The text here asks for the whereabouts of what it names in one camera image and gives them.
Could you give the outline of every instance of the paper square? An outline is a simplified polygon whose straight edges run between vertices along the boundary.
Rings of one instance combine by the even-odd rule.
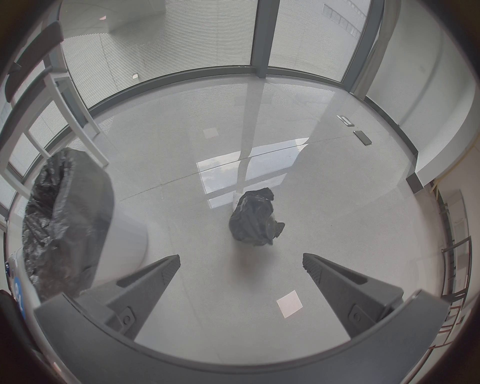
[[[216,128],[207,128],[204,129],[205,139],[211,139],[212,137],[218,136],[218,131]]]
[[[284,318],[293,315],[300,308],[303,308],[296,291],[290,292],[288,295],[278,299],[276,302],[280,307]]]

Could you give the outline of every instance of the chair leg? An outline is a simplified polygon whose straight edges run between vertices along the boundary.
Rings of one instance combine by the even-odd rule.
[[[72,131],[79,137],[79,139],[84,143],[87,149],[92,152],[92,154],[102,163],[103,166],[108,164],[107,158],[100,152],[97,146],[90,140],[90,138],[86,135],[85,131],[82,129],[80,124],[78,123],[77,119],[72,115],[72,112],[69,110],[63,97],[61,96],[55,81],[51,76],[47,76],[44,79],[45,85],[47,86],[50,95],[52,96],[53,101],[57,105],[60,113],[63,115],[65,120],[67,121],[68,125]]]
[[[87,121],[90,123],[90,125],[95,130],[95,132],[97,134],[100,133],[101,132],[100,127],[97,125],[97,123],[95,123],[95,120],[93,120],[93,117],[92,117],[92,115],[90,115],[90,112],[88,112],[88,109],[87,109],[84,101],[82,100],[82,98],[78,94],[78,91],[75,88],[75,85],[73,84],[72,78],[68,77],[68,78],[65,79],[65,81],[67,82],[68,88],[71,90],[72,95],[73,95],[73,99],[77,103],[78,108],[80,108],[80,111],[86,117]]]
[[[32,136],[32,134],[30,133],[30,131],[25,131],[24,132],[24,135],[27,137],[28,141],[30,141],[33,146],[35,147],[35,149],[40,152],[40,154],[43,156],[43,158],[45,160],[49,159],[50,158],[50,154],[46,151],[46,149],[44,147],[42,147],[40,145],[40,143],[35,140],[35,137]]]
[[[20,183],[17,178],[12,175],[8,169],[4,169],[0,174],[3,178],[9,183],[13,189],[15,189],[20,195],[22,195],[27,200],[30,198],[30,190]]]

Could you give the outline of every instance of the trash can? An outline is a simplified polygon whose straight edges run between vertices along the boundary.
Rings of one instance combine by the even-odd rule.
[[[41,301],[135,271],[144,224],[115,204],[108,174],[85,152],[64,148],[43,166],[25,209],[24,264]]]

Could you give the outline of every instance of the window pane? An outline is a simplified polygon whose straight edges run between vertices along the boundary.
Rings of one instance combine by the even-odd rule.
[[[370,0],[280,0],[269,65],[341,81]]]
[[[62,47],[90,107],[170,73],[249,65],[256,12],[257,0],[127,0],[109,7],[65,0]]]

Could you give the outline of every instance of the black trash bag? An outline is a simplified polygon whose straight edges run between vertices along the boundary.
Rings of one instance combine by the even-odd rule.
[[[91,286],[113,213],[108,174],[64,148],[43,166],[25,209],[25,269],[41,301]]]
[[[233,238],[252,245],[272,245],[285,227],[275,221],[272,201],[270,188],[245,192],[228,222]]]

